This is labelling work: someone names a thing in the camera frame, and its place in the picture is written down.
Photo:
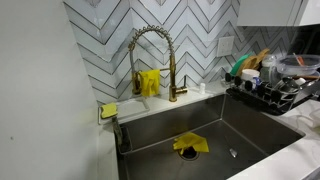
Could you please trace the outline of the yellow rubber glove in sink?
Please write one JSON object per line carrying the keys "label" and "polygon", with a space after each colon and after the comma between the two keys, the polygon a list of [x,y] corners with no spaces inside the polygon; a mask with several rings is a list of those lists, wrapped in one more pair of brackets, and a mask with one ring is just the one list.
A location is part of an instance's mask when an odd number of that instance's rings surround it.
{"label": "yellow rubber glove in sink", "polygon": [[173,149],[178,150],[180,155],[189,147],[196,152],[209,152],[207,140],[195,133],[189,132],[174,139]]}

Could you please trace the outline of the gold spring faucet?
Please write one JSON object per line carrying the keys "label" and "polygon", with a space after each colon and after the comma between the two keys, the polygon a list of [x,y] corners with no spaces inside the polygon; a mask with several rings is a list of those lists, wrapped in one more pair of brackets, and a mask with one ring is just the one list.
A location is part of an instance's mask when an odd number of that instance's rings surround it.
{"label": "gold spring faucet", "polygon": [[[165,42],[165,55],[167,56],[167,60],[165,62],[159,62],[158,66],[149,65],[148,70],[138,69],[136,70],[135,65],[135,56],[134,51],[135,47],[138,44],[139,38],[144,37],[147,33],[155,33],[157,34],[164,42]],[[131,66],[131,82],[132,82],[132,93],[134,95],[142,95],[141,94],[141,79],[140,79],[140,72],[149,71],[154,69],[160,70],[160,85],[161,85],[161,72],[168,71],[169,75],[169,85],[168,85],[168,94],[169,94],[169,101],[176,102],[177,96],[179,94],[184,94],[187,92],[187,87],[182,86],[178,87],[176,85],[176,61],[175,61],[175,50],[173,46],[172,38],[167,30],[163,27],[155,26],[155,25],[148,25],[140,28],[135,32],[132,36],[129,44],[128,44],[128,52],[129,52],[129,61]]]}

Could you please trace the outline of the white mug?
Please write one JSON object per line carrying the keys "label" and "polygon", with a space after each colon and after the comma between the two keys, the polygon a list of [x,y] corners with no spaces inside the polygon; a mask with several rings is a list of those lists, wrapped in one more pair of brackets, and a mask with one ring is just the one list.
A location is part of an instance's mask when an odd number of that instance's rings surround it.
{"label": "white mug", "polygon": [[260,72],[254,69],[243,69],[241,78],[244,81],[251,81],[253,83],[253,87],[256,87],[261,83]]}

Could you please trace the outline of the white wall outlet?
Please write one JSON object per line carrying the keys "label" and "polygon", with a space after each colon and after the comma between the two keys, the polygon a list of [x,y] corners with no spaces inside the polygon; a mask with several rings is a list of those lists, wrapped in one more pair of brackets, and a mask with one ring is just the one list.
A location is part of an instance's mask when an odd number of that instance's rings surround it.
{"label": "white wall outlet", "polygon": [[227,56],[232,54],[234,37],[221,37],[218,41],[218,49],[217,49],[217,56]]}

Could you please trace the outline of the green plate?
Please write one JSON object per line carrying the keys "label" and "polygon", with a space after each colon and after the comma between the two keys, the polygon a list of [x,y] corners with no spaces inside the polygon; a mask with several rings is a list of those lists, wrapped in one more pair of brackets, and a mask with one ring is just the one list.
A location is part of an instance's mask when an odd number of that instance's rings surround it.
{"label": "green plate", "polygon": [[247,60],[251,60],[253,56],[251,54],[245,54],[241,56],[236,64],[233,66],[232,70],[230,71],[230,74],[233,76],[239,75],[240,74],[240,68],[242,67],[242,64]]}

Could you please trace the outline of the yellow glove on faucet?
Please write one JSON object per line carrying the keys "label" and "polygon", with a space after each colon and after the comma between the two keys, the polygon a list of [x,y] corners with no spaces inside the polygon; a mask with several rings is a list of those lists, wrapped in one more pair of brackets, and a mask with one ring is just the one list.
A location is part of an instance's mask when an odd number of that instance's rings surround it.
{"label": "yellow glove on faucet", "polygon": [[160,86],[160,70],[143,71],[139,75],[141,79],[141,94],[143,96],[157,95]]}

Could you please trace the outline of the clear plastic container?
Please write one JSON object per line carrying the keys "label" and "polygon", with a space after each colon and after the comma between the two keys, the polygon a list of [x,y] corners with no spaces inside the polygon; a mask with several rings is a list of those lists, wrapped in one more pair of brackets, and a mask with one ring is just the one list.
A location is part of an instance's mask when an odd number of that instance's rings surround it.
{"label": "clear plastic container", "polygon": [[312,75],[320,67],[319,55],[287,55],[276,61],[276,69],[284,75]]}

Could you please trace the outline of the white upper cabinet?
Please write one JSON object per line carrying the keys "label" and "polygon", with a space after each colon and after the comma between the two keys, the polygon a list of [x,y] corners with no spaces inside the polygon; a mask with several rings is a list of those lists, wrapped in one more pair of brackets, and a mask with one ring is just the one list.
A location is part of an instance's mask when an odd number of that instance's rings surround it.
{"label": "white upper cabinet", "polygon": [[299,27],[320,23],[320,0],[240,0],[238,26]]}

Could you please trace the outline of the metal dish rack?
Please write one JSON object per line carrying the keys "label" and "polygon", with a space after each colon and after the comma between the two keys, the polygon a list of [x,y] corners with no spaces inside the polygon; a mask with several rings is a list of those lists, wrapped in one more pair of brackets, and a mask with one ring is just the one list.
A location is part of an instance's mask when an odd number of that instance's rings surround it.
{"label": "metal dish rack", "polygon": [[232,98],[277,116],[311,99],[319,91],[319,77],[316,75],[283,78],[272,86],[270,82],[243,80],[226,73],[225,82],[229,86],[226,92]]}

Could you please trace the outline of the yellow sponge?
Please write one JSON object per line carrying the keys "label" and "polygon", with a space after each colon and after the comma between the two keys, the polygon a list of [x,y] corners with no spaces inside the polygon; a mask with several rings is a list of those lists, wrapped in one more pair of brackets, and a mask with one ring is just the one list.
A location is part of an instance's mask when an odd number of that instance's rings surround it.
{"label": "yellow sponge", "polygon": [[117,105],[115,103],[102,105],[100,109],[101,109],[100,116],[102,119],[106,119],[118,114]]}

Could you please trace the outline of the white sponge tray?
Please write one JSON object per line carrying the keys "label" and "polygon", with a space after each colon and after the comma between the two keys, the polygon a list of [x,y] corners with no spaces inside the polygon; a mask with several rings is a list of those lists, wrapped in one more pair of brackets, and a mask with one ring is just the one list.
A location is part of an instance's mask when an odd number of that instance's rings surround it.
{"label": "white sponge tray", "polygon": [[117,117],[117,119],[125,119],[131,116],[139,115],[150,110],[148,103],[143,97],[133,98],[120,102],[112,102],[117,105],[117,115],[111,116],[106,119],[102,119],[100,116],[101,109],[100,106],[98,108],[98,124],[103,125],[109,122],[113,117]]}

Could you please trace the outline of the sink caddy with brush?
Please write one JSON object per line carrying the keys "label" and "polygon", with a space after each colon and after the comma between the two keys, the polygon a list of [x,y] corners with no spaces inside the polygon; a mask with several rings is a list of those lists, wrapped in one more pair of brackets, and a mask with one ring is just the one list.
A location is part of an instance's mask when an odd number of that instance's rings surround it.
{"label": "sink caddy with brush", "polygon": [[129,136],[128,128],[120,126],[117,117],[112,118],[112,125],[114,134],[117,138],[117,146],[121,154],[127,153],[132,150],[131,139]]}

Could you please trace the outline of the stainless steel sink basin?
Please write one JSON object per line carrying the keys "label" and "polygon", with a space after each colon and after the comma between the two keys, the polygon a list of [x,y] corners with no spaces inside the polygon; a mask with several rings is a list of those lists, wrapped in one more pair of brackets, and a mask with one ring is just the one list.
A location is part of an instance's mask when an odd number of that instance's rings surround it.
{"label": "stainless steel sink basin", "polygon": [[226,180],[302,134],[223,94],[121,125],[119,180]]}

